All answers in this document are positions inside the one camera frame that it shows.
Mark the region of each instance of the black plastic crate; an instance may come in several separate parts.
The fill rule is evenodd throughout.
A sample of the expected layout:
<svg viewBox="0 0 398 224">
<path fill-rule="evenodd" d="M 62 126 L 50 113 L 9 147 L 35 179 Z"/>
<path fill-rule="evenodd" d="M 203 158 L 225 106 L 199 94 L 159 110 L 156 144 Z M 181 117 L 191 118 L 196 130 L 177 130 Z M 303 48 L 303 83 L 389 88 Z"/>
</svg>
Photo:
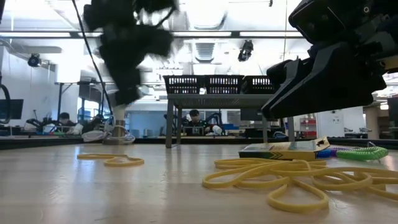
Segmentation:
<svg viewBox="0 0 398 224">
<path fill-rule="evenodd" d="M 207 94 L 240 94 L 243 75 L 206 75 Z"/>
<path fill-rule="evenodd" d="M 167 94 L 199 94 L 203 86 L 201 75 L 164 75 Z"/>
<path fill-rule="evenodd" d="M 242 93 L 274 94 L 276 89 L 266 75 L 248 75 L 243 78 Z"/>
</svg>

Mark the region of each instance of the box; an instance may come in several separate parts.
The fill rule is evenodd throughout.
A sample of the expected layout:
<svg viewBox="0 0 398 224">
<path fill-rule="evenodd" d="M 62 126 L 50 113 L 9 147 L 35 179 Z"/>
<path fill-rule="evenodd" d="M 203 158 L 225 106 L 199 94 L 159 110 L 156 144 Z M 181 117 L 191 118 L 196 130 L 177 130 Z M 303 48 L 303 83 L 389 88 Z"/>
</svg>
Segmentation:
<svg viewBox="0 0 398 224">
<path fill-rule="evenodd" d="M 251 144 L 239 151 L 240 158 L 263 158 L 312 161 L 318 152 L 329 147 L 327 137 L 311 141 Z"/>
</svg>

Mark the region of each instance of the green coiled cord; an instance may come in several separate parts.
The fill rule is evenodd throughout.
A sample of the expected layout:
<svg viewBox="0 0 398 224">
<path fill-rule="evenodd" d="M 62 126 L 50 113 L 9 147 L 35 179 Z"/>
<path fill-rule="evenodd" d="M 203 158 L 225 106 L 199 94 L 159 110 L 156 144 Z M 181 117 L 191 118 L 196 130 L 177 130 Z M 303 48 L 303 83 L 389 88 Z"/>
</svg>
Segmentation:
<svg viewBox="0 0 398 224">
<path fill-rule="evenodd" d="M 379 160 L 388 155 L 388 150 L 383 147 L 366 147 L 349 150 L 338 150 L 336 156 L 343 159 L 357 161 Z"/>
</svg>

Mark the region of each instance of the metal table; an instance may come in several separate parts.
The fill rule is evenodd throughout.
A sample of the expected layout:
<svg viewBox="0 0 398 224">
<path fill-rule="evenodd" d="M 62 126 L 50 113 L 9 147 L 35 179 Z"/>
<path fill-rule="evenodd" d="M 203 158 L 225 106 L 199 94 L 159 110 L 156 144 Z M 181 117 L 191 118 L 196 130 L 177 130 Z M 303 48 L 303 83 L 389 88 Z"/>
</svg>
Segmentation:
<svg viewBox="0 0 398 224">
<path fill-rule="evenodd" d="M 272 95 L 217 95 L 217 94 L 169 94 L 167 95 L 167 127 L 166 147 L 172 147 L 173 110 L 178 109 L 177 115 L 177 144 L 181 143 L 182 109 L 259 109 Z M 293 118 L 288 118 L 289 141 L 294 141 Z M 262 137 L 267 138 L 267 120 L 262 118 Z"/>
</svg>

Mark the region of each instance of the yellow rubber band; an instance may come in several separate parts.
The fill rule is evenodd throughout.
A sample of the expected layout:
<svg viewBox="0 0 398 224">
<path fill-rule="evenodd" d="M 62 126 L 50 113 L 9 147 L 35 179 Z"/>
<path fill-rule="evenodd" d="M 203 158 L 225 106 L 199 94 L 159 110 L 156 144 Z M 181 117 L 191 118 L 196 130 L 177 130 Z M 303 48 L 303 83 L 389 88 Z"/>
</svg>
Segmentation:
<svg viewBox="0 0 398 224">
<path fill-rule="evenodd" d="M 119 162 L 119 158 L 125 158 L 128 161 Z M 144 164 L 143 159 L 129 157 L 125 154 L 79 154 L 77 159 L 106 159 L 104 165 L 108 167 L 131 167 Z"/>
<path fill-rule="evenodd" d="M 398 184 L 398 172 L 391 170 L 369 169 L 360 167 L 326 166 L 326 161 L 275 161 L 270 159 L 244 158 L 215 161 L 216 168 L 224 171 L 210 174 L 203 179 L 203 186 L 210 189 L 226 187 L 269 188 L 280 187 L 268 194 L 267 203 L 279 210 L 294 213 L 308 213 L 328 208 L 329 197 L 323 190 L 365 191 L 381 197 L 398 200 L 398 194 L 387 192 L 386 184 Z M 224 182 L 213 182 L 215 178 L 236 175 Z M 275 180 L 251 182 L 248 179 L 274 175 Z M 312 185 L 294 179 L 294 177 L 309 177 Z M 311 204 L 292 204 L 278 200 L 290 186 L 300 187 L 313 193 L 320 201 Z"/>
</svg>

